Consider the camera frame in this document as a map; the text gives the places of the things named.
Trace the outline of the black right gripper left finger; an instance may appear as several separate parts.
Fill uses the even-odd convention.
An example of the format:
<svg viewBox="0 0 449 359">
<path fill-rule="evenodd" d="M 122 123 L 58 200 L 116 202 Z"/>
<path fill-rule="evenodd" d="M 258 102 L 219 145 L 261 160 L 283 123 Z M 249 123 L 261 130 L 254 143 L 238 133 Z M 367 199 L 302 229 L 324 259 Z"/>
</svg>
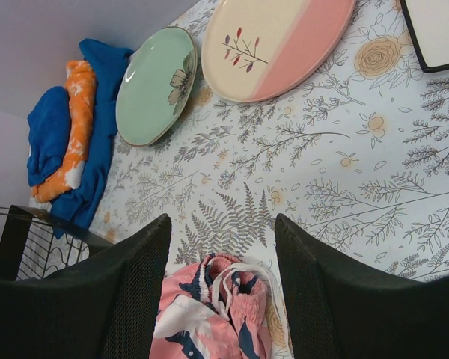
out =
<svg viewBox="0 0 449 359">
<path fill-rule="evenodd" d="M 18 278 L 16 245 L 27 230 L 11 219 L 2 237 L 0 358 L 147 358 L 171 242 L 169 216 L 41 279 Z"/>
</svg>

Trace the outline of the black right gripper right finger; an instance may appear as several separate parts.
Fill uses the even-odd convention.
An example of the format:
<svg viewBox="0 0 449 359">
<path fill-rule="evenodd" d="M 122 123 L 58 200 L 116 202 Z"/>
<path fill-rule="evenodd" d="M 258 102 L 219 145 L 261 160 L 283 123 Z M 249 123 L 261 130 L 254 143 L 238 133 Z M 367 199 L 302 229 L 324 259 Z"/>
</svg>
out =
<svg viewBox="0 0 449 359">
<path fill-rule="evenodd" d="M 449 276 L 385 273 L 282 214 L 275 243 L 295 358 L 449 358 Z"/>
</svg>

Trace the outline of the mint green flower plate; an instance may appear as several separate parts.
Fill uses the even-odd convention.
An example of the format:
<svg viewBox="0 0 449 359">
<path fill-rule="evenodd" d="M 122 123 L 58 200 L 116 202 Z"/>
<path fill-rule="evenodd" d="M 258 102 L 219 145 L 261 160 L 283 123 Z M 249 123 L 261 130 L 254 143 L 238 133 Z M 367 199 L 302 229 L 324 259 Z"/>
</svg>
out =
<svg viewBox="0 0 449 359">
<path fill-rule="evenodd" d="M 130 58 L 116 102 L 117 130 L 132 146 L 147 146 L 178 120 L 192 92 L 198 51 L 183 28 L 149 37 Z"/>
</svg>

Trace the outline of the cream and pink plate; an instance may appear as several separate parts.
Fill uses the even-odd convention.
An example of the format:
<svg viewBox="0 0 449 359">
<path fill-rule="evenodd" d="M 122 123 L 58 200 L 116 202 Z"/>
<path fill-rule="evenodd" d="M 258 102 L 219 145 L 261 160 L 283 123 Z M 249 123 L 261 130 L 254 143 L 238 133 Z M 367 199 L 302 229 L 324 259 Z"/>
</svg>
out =
<svg viewBox="0 0 449 359">
<path fill-rule="evenodd" d="M 354 8 L 344 0 L 220 1 L 201 47 L 204 79 L 233 102 L 277 97 L 327 59 Z"/>
</svg>

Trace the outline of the white square black-rimmed plate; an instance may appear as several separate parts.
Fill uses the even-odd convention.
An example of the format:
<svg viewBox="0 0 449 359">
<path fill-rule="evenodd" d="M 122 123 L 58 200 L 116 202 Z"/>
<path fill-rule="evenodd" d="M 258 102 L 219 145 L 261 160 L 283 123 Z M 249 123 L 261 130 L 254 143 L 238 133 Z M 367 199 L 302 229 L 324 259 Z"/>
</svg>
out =
<svg viewBox="0 0 449 359">
<path fill-rule="evenodd" d="M 449 70 L 449 0 L 400 0 L 400 5 L 421 69 Z"/>
</svg>

